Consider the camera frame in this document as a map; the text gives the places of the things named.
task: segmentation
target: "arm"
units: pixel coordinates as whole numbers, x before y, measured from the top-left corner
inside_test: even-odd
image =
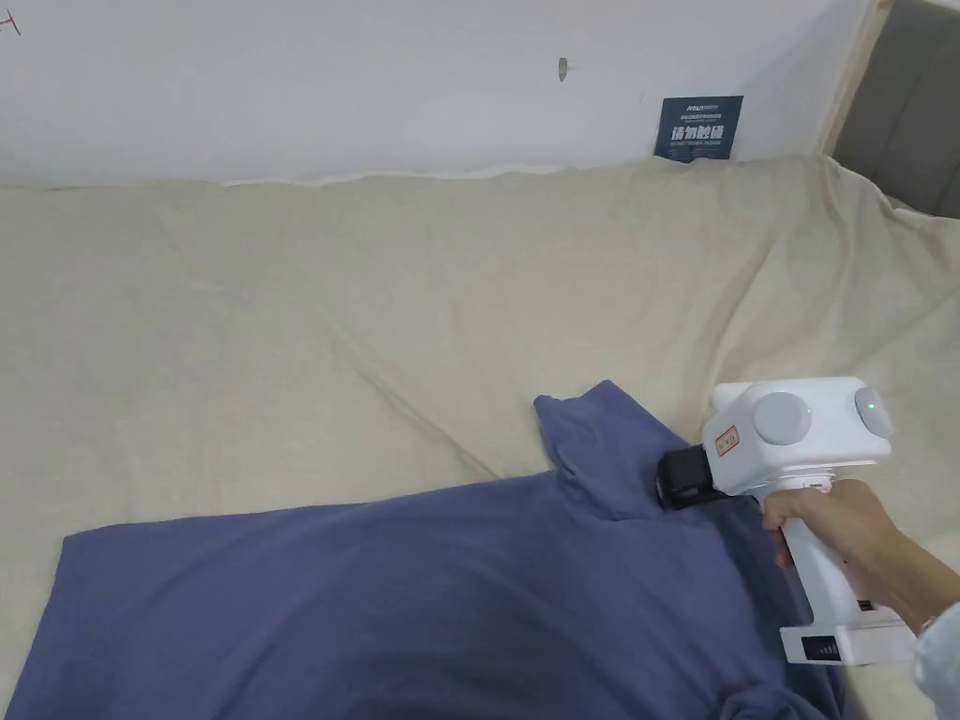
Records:
[[[779,530],[791,517],[833,547],[871,597],[918,636],[918,685],[943,717],[960,716],[960,575],[904,535],[859,480],[839,480],[826,493],[794,490],[766,498],[767,529]],[[789,565],[786,543],[777,537],[779,562]]]

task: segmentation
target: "blue shirt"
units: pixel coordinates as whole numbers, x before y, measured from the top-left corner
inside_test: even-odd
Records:
[[[535,407],[540,475],[66,538],[8,720],[851,716],[753,499],[662,511],[610,382]]]

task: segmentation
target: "device handle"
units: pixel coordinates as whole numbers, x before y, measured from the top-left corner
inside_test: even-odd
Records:
[[[862,593],[853,587],[844,561],[802,520],[787,520],[782,529],[813,610],[814,623],[842,624],[873,609],[869,599],[860,597]]]

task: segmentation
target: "wall mark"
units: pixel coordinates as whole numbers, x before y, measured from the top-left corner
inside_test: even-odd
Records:
[[[13,19],[13,15],[10,12],[10,9],[7,8],[7,19],[0,20],[0,25],[13,25],[13,29],[16,31],[17,36],[23,37],[23,33],[20,32],[20,29],[16,27],[16,20]],[[0,27],[0,32],[3,32],[5,28]]]

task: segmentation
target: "gray headboard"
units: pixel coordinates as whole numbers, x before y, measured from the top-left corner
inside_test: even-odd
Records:
[[[914,209],[960,218],[960,12],[897,1],[833,157]]]

